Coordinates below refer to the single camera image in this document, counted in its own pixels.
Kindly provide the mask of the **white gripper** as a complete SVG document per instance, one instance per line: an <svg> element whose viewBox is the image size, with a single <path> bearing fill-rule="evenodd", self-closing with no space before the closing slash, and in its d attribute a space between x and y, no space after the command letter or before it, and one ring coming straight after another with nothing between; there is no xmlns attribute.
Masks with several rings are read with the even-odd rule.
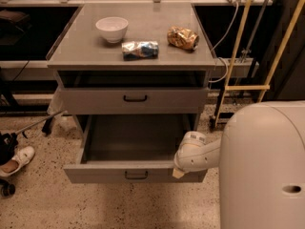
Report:
<svg viewBox="0 0 305 229"><path fill-rule="evenodd" d="M173 158L173 177L182 178L185 173L204 169L206 136L195 131L187 132Z"/></svg>

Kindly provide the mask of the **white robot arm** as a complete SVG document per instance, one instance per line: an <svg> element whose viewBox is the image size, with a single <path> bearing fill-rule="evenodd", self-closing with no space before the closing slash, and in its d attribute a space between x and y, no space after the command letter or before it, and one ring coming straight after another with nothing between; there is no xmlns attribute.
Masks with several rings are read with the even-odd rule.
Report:
<svg viewBox="0 0 305 229"><path fill-rule="evenodd" d="M204 140L184 135L173 176L219 169L221 229L305 229L305 101L246 106Z"/></svg>

